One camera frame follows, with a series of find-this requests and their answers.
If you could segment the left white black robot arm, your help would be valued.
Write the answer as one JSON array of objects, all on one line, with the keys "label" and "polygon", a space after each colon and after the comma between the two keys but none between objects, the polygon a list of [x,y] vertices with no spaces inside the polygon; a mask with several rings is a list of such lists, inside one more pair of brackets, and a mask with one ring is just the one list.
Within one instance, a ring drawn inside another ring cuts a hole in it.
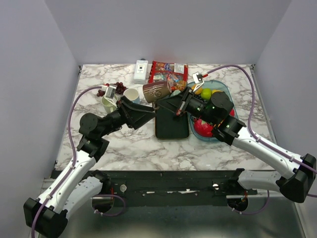
[{"label": "left white black robot arm", "polygon": [[120,130],[124,124],[138,129],[155,116],[152,107],[133,103],[126,97],[117,102],[115,111],[103,118],[92,113],[84,114],[79,129],[82,138],[73,148],[69,164],[46,191],[37,199],[29,198],[23,205],[31,236],[39,233],[48,238],[59,237],[78,208],[95,195],[106,195],[110,189],[108,181],[97,177],[82,179],[109,145],[103,136]]}]

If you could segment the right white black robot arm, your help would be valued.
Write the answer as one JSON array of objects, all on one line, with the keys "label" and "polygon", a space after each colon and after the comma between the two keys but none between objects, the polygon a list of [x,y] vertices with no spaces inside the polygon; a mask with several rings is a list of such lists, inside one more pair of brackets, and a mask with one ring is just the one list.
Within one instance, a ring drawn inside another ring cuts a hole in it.
[{"label": "right white black robot arm", "polygon": [[239,177],[228,181],[231,193],[239,194],[245,189],[264,189],[280,192],[293,202],[305,201],[316,178],[316,158],[310,154],[301,156],[286,151],[261,138],[245,123],[230,115],[234,105],[224,92],[215,92],[204,102],[195,98],[190,88],[186,88],[176,96],[157,100],[156,105],[176,115],[190,113],[212,124],[212,133],[218,141],[247,151],[277,171],[277,175],[261,178],[244,171]]}]

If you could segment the brown striped mug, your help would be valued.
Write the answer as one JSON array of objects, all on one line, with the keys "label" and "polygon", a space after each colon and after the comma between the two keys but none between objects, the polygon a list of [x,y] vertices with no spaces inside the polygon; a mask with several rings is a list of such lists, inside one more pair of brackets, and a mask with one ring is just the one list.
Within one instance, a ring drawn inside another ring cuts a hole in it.
[{"label": "brown striped mug", "polygon": [[171,86],[167,81],[158,81],[143,85],[144,98],[149,104],[171,95]]}]

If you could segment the light blue hexagonal mug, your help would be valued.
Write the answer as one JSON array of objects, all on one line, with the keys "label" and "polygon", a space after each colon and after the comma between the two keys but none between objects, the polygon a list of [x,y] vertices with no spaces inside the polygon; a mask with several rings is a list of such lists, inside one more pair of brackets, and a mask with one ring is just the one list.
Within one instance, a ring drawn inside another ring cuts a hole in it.
[{"label": "light blue hexagonal mug", "polygon": [[124,92],[123,92],[123,96],[125,96],[128,100],[130,100],[133,103],[140,103],[140,96],[139,96],[139,92],[137,89],[134,88],[127,88]]}]

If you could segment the light green large mug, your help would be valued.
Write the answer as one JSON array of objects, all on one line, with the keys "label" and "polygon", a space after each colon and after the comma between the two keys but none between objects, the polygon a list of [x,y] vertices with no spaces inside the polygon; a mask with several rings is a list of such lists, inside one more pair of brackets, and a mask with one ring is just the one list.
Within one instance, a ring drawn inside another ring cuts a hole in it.
[{"label": "light green large mug", "polygon": [[104,110],[106,111],[107,114],[110,114],[114,112],[117,109],[117,96],[114,96],[113,100],[108,100],[106,97],[102,97],[101,99],[102,105],[104,107]]}]

